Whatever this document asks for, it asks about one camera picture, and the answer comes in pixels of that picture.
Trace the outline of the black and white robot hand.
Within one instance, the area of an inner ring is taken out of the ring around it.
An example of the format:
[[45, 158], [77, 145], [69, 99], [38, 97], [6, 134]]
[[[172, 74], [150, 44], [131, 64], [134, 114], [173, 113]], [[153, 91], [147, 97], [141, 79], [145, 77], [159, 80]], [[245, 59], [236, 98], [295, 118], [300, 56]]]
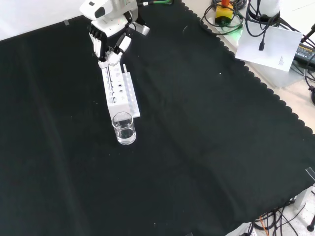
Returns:
[[[88, 31], [100, 68], [115, 66], [120, 62], [131, 43], [129, 29], [129, 22], [124, 15], [111, 20], [100, 18], [91, 22]], [[116, 45], [108, 46], [108, 39], [118, 34], [121, 36]]]

